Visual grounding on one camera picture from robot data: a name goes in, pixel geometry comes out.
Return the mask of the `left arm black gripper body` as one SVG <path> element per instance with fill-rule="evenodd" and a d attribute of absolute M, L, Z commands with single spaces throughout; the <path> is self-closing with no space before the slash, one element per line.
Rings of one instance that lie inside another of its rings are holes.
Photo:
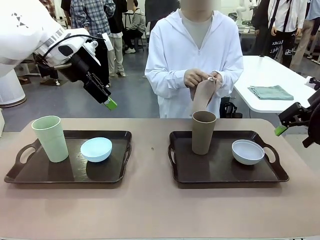
<path fill-rule="evenodd" d="M 87 85 L 92 81 L 89 73 L 91 58 L 89 53 L 75 53 L 59 72 L 72 83 L 81 81 Z"/>

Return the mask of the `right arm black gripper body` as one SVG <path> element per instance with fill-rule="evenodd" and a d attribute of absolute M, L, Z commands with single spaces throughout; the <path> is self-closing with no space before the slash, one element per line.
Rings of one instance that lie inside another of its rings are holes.
<path fill-rule="evenodd" d="M 314 99 L 310 104 L 309 110 L 311 111 L 310 119 L 308 122 L 308 137 L 303 140 L 302 144 L 308 148 L 313 143 L 320 144 L 320 97 Z"/>

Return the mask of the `person's left hand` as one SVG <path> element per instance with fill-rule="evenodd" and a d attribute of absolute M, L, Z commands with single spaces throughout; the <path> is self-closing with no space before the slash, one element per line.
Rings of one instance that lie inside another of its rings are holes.
<path fill-rule="evenodd" d="M 223 85 L 223 78 L 221 74 L 217 71 L 213 71 L 209 76 L 215 81 L 215 90 L 219 90 Z"/>

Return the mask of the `person's right hand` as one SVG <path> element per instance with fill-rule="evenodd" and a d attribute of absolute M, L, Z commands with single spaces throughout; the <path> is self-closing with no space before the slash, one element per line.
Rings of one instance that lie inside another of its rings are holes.
<path fill-rule="evenodd" d="M 187 88 L 194 88 L 196 87 L 200 82 L 207 80 L 210 76 L 197 69 L 189 69 L 184 73 L 183 82 Z"/>

